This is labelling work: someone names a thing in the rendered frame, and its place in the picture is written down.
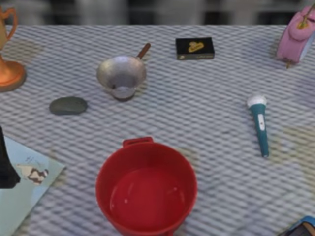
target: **yellow logo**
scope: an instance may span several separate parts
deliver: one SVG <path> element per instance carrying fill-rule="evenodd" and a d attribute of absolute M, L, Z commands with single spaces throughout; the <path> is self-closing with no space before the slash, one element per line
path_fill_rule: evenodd
<path fill-rule="evenodd" d="M 190 53 L 196 52 L 196 51 L 205 47 L 205 45 L 202 42 L 200 42 L 200 43 L 191 42 L 191 43 L 189 43 L 189 45 L 190 45 L 190 47 L 188 48 L 188 52 L 190 52 Z"/>

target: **trophy base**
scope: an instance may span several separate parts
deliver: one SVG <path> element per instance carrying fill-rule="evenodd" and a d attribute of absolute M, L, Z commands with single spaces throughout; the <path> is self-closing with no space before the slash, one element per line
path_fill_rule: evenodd
<path fill-rule="evenodd" d="M 17 89 L 26 79 L 24 67 L 16 61 L 6 61 L 7 69 L 0 73 L 0 92 L 8 92 Z"/>

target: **white label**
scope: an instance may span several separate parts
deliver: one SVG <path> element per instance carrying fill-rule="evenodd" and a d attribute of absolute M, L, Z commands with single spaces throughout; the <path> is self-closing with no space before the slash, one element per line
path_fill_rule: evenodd
<path fill-rule="evenodd" d="M 258 122 L 259 122 L 259 129 L 261 131 L 265 130 L 265 122 L 263 114 L 258 114 Z"/>

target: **orange trophy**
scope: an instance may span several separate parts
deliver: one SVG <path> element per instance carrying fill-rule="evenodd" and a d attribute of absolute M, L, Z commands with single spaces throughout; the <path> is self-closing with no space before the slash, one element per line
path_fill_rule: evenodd
<path fill-rule="evenodd" d="M 13 16 L 13 26 L 9 35 L 6 32 L 4 20 Z M 2 12 L 0 6 L 0 50 L 13 36 L 18 24 L 18 19 L 13 7 Z M 26 78 L 24 67 L 16 61 L 4 61 L 0 54 L 0 92 L 12 91 L 23 84 Z"/>

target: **small cardboard box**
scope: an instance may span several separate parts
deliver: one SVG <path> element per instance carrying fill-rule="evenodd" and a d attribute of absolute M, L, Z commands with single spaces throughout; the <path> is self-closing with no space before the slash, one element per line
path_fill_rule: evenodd
<path fill-rule="evenodd" d="M 213 59 L 215 50 L 212 38 L 177 38 L 178 60 Z"/>

